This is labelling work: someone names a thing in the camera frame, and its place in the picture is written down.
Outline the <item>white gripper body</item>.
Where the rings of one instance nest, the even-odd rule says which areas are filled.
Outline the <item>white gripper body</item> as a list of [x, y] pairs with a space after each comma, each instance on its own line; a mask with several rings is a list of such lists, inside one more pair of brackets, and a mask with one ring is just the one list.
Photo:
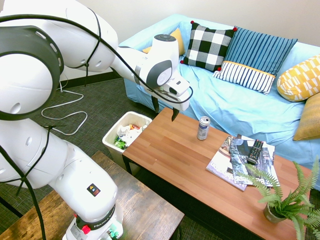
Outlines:
[[189, 87], [190, 83], [183, 77], [174, 77], [154, 90], [147, 89], [147, 92], [173, 108], [185, 111], [189, 107]]

